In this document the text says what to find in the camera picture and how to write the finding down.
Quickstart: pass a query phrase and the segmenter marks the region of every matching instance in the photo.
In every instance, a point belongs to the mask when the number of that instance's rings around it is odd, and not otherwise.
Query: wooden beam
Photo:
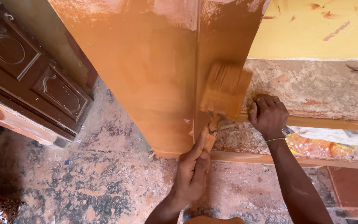
[[[249,122],[248,114],[240,114],[240,116],[237,119],[237,122]],[[358,121],[334,120],[334,119],[326,119],[326,118],[307,118],[307,117],[296,117],[291,115],[288,117],[286,125],[358,131]]]
[[[159,157],[174,157],[178,158],[181,153],[154,151]],[[241,163],[256,163],[256,164],[274,164],[271,155],[261,155],[256,153],[239,153],[239,152],[226,152],[226,151],[211,151],[212,160],[241,162]],[[332,166],[332,167],[347,167],[358,169],[358,163],[345,162],[345,161],[332,161],[323,159],[310,159],[296,157],[296,160],[303,167],[317,167],[317,166]]]

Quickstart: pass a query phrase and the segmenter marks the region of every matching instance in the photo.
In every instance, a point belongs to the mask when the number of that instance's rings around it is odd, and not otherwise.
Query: cement floor
[[[15,223],[143,223],[170,190],[177,159],[149,156],[147,140],[100,79],[77,138],[61,150],[10,130],[0,136],[0,194],[25,201]],[[305,171],[325,204],[336,206],[326,169]],[[197,215],[291,223],[274,166],[257,164],[213,161],[204,196],[178,223]]]

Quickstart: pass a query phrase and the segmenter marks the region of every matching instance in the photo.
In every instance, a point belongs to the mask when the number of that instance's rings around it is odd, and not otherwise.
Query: wooden door
[[[2,5],[0,89],[75,134],[93,103]]]

